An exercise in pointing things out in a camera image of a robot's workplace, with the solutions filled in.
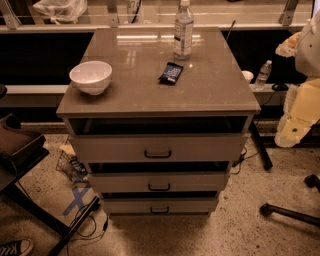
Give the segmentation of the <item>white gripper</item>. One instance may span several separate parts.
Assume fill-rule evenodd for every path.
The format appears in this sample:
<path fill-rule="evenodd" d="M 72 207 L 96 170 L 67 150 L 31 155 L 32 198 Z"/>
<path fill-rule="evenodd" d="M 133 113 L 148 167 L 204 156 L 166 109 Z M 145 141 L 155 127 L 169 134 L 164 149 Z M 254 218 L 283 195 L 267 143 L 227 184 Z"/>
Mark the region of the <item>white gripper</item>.
<path fill-rule="evenodd" d="M 278 45 L 275 53 L 282 57 L 294 57 L 300 32 L 294 33 Z M 291 86 L 287 96 L 292 96 L 288 114 L 280 118 L 275 143 L 291 148 L 300 143 L 309 128 L 320 119 L 320 79 L 308 78 L 300 86 Z"/>

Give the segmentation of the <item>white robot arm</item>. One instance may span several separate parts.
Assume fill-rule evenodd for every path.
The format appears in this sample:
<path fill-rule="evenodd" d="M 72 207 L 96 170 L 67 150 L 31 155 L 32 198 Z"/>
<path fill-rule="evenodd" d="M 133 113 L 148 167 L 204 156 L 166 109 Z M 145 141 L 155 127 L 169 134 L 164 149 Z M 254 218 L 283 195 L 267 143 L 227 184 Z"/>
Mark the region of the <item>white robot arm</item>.
<path fill-rule="evenodd" d="M 276 54 L 295 57 L 295 68 L 307 79 L 291 85 L 286 93 L 283 111 L 275 135 L 279 147 L 299 144 L 312 126 L 320 120 L 320 12 L 307 22 L 301 32 L 286 39 Z"/>

